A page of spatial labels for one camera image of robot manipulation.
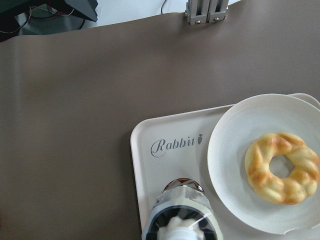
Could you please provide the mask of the tea bottle dark red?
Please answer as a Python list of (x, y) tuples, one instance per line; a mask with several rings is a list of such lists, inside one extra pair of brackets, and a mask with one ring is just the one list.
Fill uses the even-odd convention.
[(199, 183), (172, 180), (157, 197), (143, 240), (222, 240), (223, 233)]

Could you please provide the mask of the white serving tray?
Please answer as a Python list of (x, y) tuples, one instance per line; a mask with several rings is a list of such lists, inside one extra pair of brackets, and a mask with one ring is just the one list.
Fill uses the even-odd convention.
[(255, 229), (233, 215), (220, 200), (208, 170), (208, 146), (222, 116), (234, 105), (180, 113), (140, 122), (130, 138), (140, 223), (146, 226), (156, 198), (177, 178), (204, 189), (226, 240), (317, 240), (302, 231), (286, 234)]

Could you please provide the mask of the aluminium frame post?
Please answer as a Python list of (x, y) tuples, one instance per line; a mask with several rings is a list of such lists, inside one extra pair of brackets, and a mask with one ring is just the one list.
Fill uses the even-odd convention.
[(223, 21), (228, 12), (228, 0), (188, 0), (185, 15), (190, 25)]

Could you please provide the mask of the black stand frame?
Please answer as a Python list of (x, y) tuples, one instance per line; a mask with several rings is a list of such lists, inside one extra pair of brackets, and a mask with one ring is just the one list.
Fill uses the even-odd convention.
[(97, 7), (97, 0), (2, 0), (0, 41), (81, 30), (86, 22), (97, 22)]

